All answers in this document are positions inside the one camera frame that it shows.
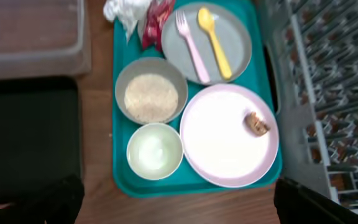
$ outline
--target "pink plate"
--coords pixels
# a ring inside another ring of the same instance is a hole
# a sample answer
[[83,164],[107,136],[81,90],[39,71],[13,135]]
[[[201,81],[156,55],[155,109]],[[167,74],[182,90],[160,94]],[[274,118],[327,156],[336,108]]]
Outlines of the pink plate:
[[[244,124],[255,111],[270,131],[255,137]],[[221,187],[244,187],[262,178],[278,151],[277,123],[254,92],[234,84],[213,85],[187,105],[180,123],[185,156],[205,180]]]

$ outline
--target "food packet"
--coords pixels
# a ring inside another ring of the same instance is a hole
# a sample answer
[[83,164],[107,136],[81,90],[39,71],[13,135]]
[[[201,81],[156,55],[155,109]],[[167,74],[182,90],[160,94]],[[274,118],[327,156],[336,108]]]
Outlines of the food packet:
[[159,51],[161,48],[162,27],[173,11],[175,0],[152,0],[146,14],[146,25],[142,37],[142,48],[155,44]]
[[137,21],[145,17],[150,3],[151,0],[107,0],[103,7],[103,14],[110,22],[113,22],[116,17],[120,20],[128,42]]

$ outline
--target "red wrapper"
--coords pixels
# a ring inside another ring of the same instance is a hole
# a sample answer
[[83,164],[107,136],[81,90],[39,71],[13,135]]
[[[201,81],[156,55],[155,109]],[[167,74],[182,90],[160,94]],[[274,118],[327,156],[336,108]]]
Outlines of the red wrapper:
[[158,51],[161,48],[161,31],[168,16],[173,11],[175,0],[153,0],[146,15],[146,26],[142,37],[142,48],[155,44]]

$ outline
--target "white tissue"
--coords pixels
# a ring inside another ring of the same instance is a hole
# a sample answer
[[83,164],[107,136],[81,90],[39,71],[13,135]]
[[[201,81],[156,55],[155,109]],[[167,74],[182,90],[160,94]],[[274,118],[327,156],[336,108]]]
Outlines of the white tissue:
[[103,14],[110,22],[113,22],[118,17],[126,31],[127,41],[129,41],[137,21],[144,18],[151,1],[107,0],[103,8]]

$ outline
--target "dish rack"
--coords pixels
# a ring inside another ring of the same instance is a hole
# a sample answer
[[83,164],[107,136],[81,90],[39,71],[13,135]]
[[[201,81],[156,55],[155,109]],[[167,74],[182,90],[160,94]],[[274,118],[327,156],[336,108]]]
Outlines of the dish rack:
[[358,214],[358,0],[264,0],[283,175]]

